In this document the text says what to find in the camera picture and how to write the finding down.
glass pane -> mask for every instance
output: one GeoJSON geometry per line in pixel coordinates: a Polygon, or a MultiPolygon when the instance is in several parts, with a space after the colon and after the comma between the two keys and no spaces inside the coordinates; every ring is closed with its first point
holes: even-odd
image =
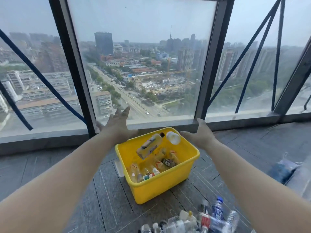
{"type": "MultiPolygon", "coordinates": [[[[275,1],[235,0],[212,95],[219,88],[275,1]]],[[[311,21],[310,6],[311,0],[286,0],[276,101],[311,35],[311,28],[303,28],[305,20],[311,21]]],[[[280,8],[255,64],[239,112],[235,114],[235,109],[267,24],[208,108],[207,121],[262,117],[270,113],[279,16],[280,8]]]]}
{"type": "MultiPolygon", "coordinates": [[[[49,1],[1,0],[0,12],[2,31],[82,115],[49,1]]],[[[29,131],[0,94],[0,137],[86,128],[2,39],[0,62],[2,84],[34,128],[29,131]]]]}
{"type": "Polygon", "coordinates": [[[128,105],[129,123],[194,117],[216,2],[68,4],[84,68],[91,75],[93,105],[102,97],[94,106],[97,120],[105,122],[118,106],[128,105]]]}
{"type": "Polygon", "coordinates": [[[304,108],[304,105],[307,102],[310,95],[311,95],[311,78],[309,77],[286,114],[300,114],[311,112],[310,102],[307,103],[306,110],[304,108]]]}

left arm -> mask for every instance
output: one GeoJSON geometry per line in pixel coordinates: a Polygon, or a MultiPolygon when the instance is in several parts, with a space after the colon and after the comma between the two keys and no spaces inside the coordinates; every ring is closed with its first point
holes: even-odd
{"type": "Polygon", "coordinates": [[[129,107],[101,132],[0,202],[1,232],[61,232],[103,158],[137,131],[126,128],[129,107]]]}

left hand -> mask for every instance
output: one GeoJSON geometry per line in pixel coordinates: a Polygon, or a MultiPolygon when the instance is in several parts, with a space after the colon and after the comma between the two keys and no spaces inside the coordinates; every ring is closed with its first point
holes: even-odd
{"type": "Polygon", "coordinates": [[[115,144],[126,142],[131,137],[134,137],[138,133],[138,130],[129,130],[126,127],[126,119],[129,112],[129,106],[126,107],[122,112],[118,108],[114,115],[110,115],[109,120],[105,126],[102,125],[99,121],[96,121],[96,124],[100,130],[100,133],[97,136],[109,134],[114,139],[115,144]]]}

forearm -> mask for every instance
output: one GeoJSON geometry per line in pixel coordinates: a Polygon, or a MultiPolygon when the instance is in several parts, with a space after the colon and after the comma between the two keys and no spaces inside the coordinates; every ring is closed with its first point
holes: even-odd
{"type": "Polygon", "coordinates": [[[310,203],[219,141],[205,150],[257,233],[309,230],[310,203]]]}
{"type": "Polygon", "coordinates": [[[93,137],[3,200],[1,232],[61,232],[113,139],[93,137]]]}

sky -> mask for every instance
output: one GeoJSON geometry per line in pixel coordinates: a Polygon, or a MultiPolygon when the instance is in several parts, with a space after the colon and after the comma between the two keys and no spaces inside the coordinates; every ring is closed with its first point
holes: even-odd
{"type": "MultiPolygon", "coordinates": [[[[235,0],[226,42],[247,44],[276,0],[235,0]]],[[[94,32],[114,42],[158,43],[172,38],[209,39],[216,3],[203,0],[68,0],[79,41],[94,32]]],[[[282,45],[305,46],[311,36],[311,0],[286,0],[282,45]]],[[[279,11],[265,45],[276,46],[279,11]]],[[[0,0],[0,28],[58,36],[48,0],[0,0]]],[[[263,31],[256,39],[260,41],[263,31]]]]}

